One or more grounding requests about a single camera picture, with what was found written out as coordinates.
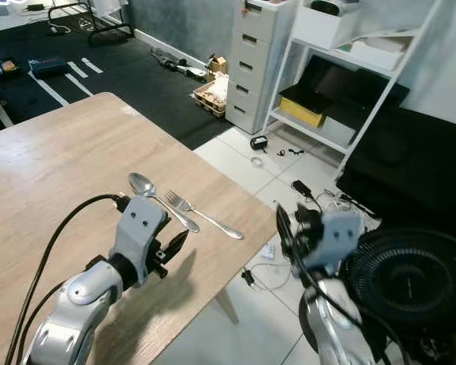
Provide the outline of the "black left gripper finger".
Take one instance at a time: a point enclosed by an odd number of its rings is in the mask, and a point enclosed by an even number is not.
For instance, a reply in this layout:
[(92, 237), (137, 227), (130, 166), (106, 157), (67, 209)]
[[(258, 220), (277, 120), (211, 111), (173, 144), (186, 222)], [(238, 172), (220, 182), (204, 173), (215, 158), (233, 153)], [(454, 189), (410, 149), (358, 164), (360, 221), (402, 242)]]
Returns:
[(184, 230), (181, 233), (177, 233), (175, 237), (169, 241), (169, 244), (166, 247), (166, 263), (169, 263), (169, 261), (182, 250), (183, 244), (190, 233), (190, 230)]

